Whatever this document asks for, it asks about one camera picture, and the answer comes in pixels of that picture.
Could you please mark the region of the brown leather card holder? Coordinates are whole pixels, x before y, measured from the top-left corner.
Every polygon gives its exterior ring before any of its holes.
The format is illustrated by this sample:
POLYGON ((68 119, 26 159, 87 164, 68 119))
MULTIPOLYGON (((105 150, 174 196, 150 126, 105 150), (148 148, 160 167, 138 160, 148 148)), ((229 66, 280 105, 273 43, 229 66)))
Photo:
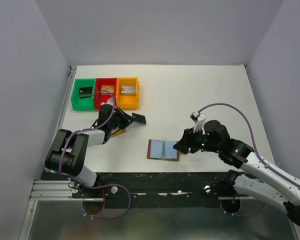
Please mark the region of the brown leather card holder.
POLYGON ((154 140, 148 141, 147 159, 178 162, 180 152, 174 149, 177 141, 174 140, 154 140))

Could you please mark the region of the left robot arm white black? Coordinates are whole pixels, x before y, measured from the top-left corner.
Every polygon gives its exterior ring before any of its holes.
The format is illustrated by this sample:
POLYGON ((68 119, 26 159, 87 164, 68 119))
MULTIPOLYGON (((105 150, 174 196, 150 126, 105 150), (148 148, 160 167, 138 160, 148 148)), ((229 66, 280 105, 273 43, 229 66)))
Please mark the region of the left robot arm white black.
POLYGON ((45 168, 93 187, 97 174, 85 165, 87 148, 107 143, 113 131, 125 130, 137 122, 138 117, 136 113, 129 115, 111 103, 103 103, 99 108, 98 118, 91 127, 76 131, 57 131, 45 158, 45 168))

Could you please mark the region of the black credit card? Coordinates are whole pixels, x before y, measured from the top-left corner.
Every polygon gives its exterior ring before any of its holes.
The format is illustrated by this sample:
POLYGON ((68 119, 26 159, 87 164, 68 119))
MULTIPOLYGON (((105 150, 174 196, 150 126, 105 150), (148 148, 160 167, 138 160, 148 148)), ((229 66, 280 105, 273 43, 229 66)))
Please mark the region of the black credit card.
POLYGON ((144 124, 146 125, 147 122, 146 122, 146 117, 144 115, 141 115, 141 114, 137 114, 137 113, 132 113, 132 117, 134 118, 134 121, 136 123, 140 123, 140 124, 144 124))

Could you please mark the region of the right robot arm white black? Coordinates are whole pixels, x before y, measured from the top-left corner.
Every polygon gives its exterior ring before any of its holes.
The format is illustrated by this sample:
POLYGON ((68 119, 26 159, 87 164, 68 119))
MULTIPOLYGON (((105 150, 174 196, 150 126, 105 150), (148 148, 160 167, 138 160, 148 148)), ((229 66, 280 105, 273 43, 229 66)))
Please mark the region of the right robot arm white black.
POLYGON ((300 179, 262 158, 248 144, 231 138, 219 121, 210 120, 200 130, 185 129, 173 148, 184 155, 198 151, 216 153, 224 163, 253 175, 249 178, 230 170, 224 182, 239 195, 278 208, 300 227, 300 179))

